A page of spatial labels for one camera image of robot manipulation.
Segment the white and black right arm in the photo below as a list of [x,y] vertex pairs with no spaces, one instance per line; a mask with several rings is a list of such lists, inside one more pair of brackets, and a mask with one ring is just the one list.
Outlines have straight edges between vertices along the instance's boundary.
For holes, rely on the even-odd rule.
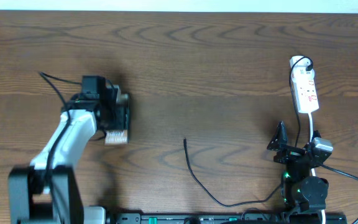
[[283,219],[289,223],[296,215],[311,215],[312,220],[321,221],[321,211],[326,208],[328,181],[313,176],[311,169],[321,166],[332,154],[331,141],[321,138],[314,132],[311,142],[299,148],[287,144],[287,132],[284,122],[279,122],[275,134],[267,149],[275,151],[273,161],[285,165],[282,175],[282,197],[287,210]]

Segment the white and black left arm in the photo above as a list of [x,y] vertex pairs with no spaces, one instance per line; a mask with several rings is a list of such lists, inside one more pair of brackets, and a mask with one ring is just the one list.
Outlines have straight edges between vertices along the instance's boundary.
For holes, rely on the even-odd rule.
[[112,223],[104,207],[83,205],[75,167],[98,132],[107,146],[129,142],[130,96],[101,76],[84,76],[79,85],[79,93],[62,101],[59,125],[43,150],[9,173],[13,224]]

